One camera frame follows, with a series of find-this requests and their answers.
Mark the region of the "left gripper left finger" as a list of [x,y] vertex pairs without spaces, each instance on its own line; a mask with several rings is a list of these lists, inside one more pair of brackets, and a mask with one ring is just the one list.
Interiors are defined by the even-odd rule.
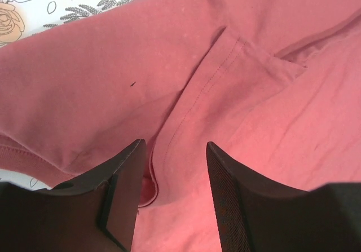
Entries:
[[146,143],[53,189],[1,183],[2,251],[130,251]]

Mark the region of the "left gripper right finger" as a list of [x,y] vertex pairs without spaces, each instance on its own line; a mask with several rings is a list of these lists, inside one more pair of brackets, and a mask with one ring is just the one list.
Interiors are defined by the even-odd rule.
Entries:
[[360,184],[306,192],[273,181],[209,142],[206,160],[223,251],[359,251]]

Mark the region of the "pink t shirt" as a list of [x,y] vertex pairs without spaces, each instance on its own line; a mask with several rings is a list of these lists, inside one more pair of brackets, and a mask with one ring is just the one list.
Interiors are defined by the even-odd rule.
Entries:
[[220,251],[206,144],[360,180],[360,0],[133,0],[1,48],[1,168],[47,185],[147,142],[134,251]]

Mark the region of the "floral table mat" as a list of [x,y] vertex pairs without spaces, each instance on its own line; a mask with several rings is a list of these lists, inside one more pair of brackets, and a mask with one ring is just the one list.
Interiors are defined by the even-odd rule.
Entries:
[[160,0],[1,0],[1,178],[53,187],[88,168],[89,142],[170,107],[171,77],[144,43]]

